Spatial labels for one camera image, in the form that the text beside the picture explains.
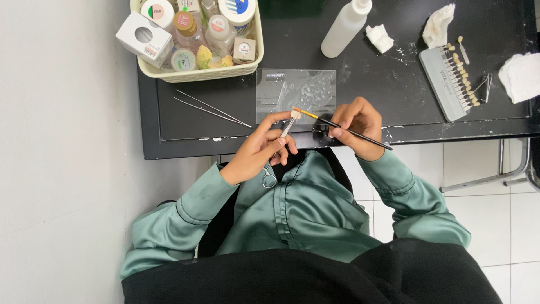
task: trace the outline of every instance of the glass slab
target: glass slab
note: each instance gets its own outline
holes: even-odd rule
[[[293,107],[330,117],[336,108],[335,70],[258,69],[256,122],[266,115],[291,111]],[[322,124],[302,114],[295,124]]]

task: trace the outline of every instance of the plastic basket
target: plastic basket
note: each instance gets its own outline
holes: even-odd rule
[[[131,11],[136,11],[140,13],[140,9],[143,7],[145,1],[141,0],[130,0]],[[177,82],[190,82],[190,81],[201,81],[201,80],[210,80],[210,79],[219,79],[227,77],[235,77],[241,75],[249,75],[257,70],[259,62],[262,60],[265,49],[262,42],[262,29],[261,29],[261,16],[259,14],[259,4],[257,3],[255,7],[255,15],[253,16],[251,26],[252,34],[254,39],[257,41],[256,45],[256,60],[252,63],[233,65],[232,67],[217,68],[217,69],[206,69],[206,70],[195,70],[187,72],[171,72],[166,73],[162,72],[160,69],[150,65],[141,58],[137,58],[139,62],[139,68],[143,73],[152,78],[161,78],[166,82],[177,83]]]

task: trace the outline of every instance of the tissue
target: tissue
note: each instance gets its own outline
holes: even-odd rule
[[[429,17],[422,37],[430,49],[447,43],[448,24],[454,19],[455,4],[449,4]]]
[[[388,51],[394,45],[394,40],[388,37],[384,29],[384,24],[377,25],[374,28],[368,25],[366,27],[366,36],[368,36],[369,41],[373,43],[381,54]]]
[[[499,70],[499,79],[513,103],[540,95],[540,53],[513,55]]]

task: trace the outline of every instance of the white spray bottle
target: white spray bottle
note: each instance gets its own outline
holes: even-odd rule
[[[341,54],[366,24],[371,7],[371,0],[352,0],[341,9],[322,41],[321,50],[326,57],[334,58]]]

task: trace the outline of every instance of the black desk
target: black desk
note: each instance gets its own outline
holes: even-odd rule
[[[429,15],[452,1],[377,1],[367,25],[384,24],[394,46],[379,52],[360,32],[337,58],[324,57],[320,44],[347,0],[259,0],[265,54],[259,68],[333,69],[336,103],[369,100],[383,117],[383,142],[456,141],[540,135],[540,102],[512,104],[497,73],[513,54],[538,51],[533,0],[457,0],[450,42],[464,36],[472,86],[491,72],[488,104],[457,122],[446,122],[418,59],[426,49],[423,26]],[[190,83],[166,83],[139,73],[145,159],[235,153],[254,129],[188,107],[172,96],[184,91],[226,113],[255,124],[257,75]],[[299,148],[338,146],[324,125],[295,126]]]

